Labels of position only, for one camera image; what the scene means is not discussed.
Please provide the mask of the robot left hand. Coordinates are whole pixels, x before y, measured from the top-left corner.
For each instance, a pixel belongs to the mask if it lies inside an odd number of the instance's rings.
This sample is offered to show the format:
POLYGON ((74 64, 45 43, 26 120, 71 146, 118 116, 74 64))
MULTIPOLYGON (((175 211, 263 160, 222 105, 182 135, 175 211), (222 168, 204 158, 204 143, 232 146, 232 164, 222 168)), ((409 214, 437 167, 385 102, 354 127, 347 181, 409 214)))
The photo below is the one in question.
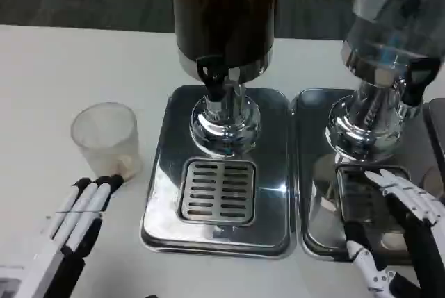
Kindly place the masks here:
POLYGON ((71 297, 99 237, 103 214, 123 183, 119 174, 74 183, 43 230, 25 237, 1 260, 1 296, 71 297))

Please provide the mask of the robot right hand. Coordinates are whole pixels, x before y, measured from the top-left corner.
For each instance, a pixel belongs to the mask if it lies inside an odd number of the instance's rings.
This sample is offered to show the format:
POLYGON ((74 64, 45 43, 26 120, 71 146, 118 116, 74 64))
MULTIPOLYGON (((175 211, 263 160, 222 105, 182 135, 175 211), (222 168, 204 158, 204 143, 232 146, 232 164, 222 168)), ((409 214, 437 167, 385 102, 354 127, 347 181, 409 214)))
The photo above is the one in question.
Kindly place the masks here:
POLYGON ((389 270, 374 252, 362 224, 344 224, 348 256, 360 270, 374 297, 444 296, 444 204, 435 196, 388 170, 365 171, 378 186, 403 237, 418 284, 389 270))

